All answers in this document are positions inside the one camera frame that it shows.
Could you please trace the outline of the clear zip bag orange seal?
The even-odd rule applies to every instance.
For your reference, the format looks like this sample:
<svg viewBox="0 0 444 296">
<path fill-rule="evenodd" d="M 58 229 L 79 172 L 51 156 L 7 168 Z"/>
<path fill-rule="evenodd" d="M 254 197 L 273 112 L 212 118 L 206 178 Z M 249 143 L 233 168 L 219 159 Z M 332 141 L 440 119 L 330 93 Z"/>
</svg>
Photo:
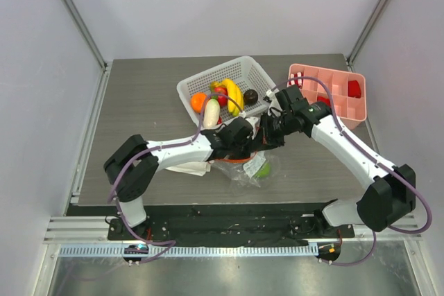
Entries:
<svg viewBox="0 0 444 296">
<path fill-rule="evenodd" d="M 254 174 L 261 166 L 268 162 L 271 165 L 271 173 L 268 177 L 259 179 Z M 255 153 L 245 161 L 216 160 L 211 162 L 212 168 L 222 172 L 230 180 L 230 191 L 235 195 L 252 193 L 258 189 L 270 187 L 280 173 L 280 159 L 268 152 Z"/>
</svg>

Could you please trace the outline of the green fake fruit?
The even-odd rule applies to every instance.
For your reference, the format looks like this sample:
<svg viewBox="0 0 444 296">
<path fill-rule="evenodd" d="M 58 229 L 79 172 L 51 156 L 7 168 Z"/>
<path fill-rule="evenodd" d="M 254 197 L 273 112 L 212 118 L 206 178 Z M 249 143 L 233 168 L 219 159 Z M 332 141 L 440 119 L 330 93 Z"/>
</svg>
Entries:
<svg viewBox="0 0 444 296">
<path fill-rule="evenodd" d="M 268 177 L 271 173 L 271 165 L 268 162 L 265 162 L 261 168 L 254 174 L 254 177 L 262 179 Z"/>
</svg>

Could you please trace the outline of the dark brown fake fruit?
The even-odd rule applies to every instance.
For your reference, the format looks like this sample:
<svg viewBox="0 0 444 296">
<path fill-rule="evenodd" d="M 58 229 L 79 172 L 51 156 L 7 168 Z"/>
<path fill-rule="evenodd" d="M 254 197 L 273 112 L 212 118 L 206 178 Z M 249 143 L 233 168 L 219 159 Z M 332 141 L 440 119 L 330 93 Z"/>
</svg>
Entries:
<svg viewBox="0 0 444 296">
<path fill-rule="evenodd" d="M 259 95 L 254 89 L 248 89 L 244 92 L 244 105 L 250 106 L 258 102 Z"/>
</svg>

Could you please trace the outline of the white fake radish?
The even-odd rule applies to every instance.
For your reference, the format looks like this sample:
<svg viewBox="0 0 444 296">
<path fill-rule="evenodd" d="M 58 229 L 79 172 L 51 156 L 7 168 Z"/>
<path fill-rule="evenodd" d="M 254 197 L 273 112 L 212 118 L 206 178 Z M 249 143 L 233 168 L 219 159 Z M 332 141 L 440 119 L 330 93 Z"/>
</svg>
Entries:
<svg viewBox="0 0 444 296">
<path fill-rule="evenodd" d="M 213 128 L 219 121 L 220 105 L 215 99 L 210 99 L 204 111 L 203 127 L 205 129 Z"/>
</svg>

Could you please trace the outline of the red fake apple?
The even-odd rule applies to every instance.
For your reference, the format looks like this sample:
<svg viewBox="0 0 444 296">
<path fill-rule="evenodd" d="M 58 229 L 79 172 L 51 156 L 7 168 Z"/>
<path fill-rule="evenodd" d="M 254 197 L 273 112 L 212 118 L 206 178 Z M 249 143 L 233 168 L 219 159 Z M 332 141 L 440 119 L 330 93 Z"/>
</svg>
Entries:
<svg viewBox="0 0 444 296">
<path fill-rule="evenodd" d="M 226 107 L 228 104 L 228 91 L 224 86 L 215 87 L 212 92 L 215 94 L 213 99 L 216 99 L 220 108 Z"/>
</svg>

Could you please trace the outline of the yellow fake banana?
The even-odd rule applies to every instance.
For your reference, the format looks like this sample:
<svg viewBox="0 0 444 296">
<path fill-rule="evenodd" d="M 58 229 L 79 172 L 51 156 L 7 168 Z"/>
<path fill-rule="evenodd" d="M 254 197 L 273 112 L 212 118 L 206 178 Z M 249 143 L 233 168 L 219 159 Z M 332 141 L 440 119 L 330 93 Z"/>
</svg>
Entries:
<svg viewBox="0 0 444 296">
<path fill-rule="evenodd" d="M 233 80 L 226 78 L 222 82 L 212 82 L 210 84 L 211 92 L 218 86 L 224 86 L 228 91 L 228 104 L 226 106 L 228 112 L 232 116 L 238 116 L 244 108 L 244 100 L 240 88 Z"/>
</svg>

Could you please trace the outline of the orange fake fruit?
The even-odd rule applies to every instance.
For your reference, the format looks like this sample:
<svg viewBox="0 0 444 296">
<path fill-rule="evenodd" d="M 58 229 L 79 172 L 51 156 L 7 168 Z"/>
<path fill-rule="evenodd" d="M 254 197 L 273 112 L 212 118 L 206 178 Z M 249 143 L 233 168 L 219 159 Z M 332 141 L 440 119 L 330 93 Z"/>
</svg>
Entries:
<svg viewBox="0 0 444 296">
<path fill-rule="evenodd" d="M 192 110 L 196 113 L 201 113 L 201 110 L 204 108 L 204 102 L 206 98 L 207 94 L 203 92 L 195 93 L 190 100 Z"/>
</svg>

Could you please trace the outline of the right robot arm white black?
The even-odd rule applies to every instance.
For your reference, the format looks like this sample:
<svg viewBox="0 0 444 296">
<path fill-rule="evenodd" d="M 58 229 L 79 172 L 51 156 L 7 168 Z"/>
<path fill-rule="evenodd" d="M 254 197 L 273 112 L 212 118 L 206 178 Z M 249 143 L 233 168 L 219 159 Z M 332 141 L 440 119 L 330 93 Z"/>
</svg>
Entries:
<svg viewBox="0 0 444 296">
<path fill-rule="evenodd" d="M 304 133 L 326 147 L 365 189 L 360 199 L 335 199 L 323 207 L 313 220 L 319 236 L 331 236 L 340 225 L 357 223 L 380 232 L 416 208 L 413 169 L 380 157 L 345 127 L 328 104 L 309 103 L 296 86 L 270 89 L 265 99 L 270 106 L 255 137 L 261 148 L 282 146 L 287 135 Z"/>
</svg>

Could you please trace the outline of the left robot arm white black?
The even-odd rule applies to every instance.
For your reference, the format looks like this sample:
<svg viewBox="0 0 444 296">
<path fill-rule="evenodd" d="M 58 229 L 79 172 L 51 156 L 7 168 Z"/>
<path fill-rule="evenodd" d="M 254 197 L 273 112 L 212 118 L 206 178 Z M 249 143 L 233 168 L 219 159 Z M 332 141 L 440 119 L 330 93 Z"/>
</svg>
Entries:
<svg viewBox="0 0 444 296">
<path fill-rule="evenodd" d="M 142 196 L 153 176 L 166 168 L 217 159 L 245 159 L 251 148 L 259 118 L 237 117 L 220 128 L 170 141 L 146 141 L 140 134 L 129 137 L 104 163 L 112 185 L 108 200 L 116 200 L 124 232 L 131 239 L 143 238 L 148 230 Z"/>
</svg>

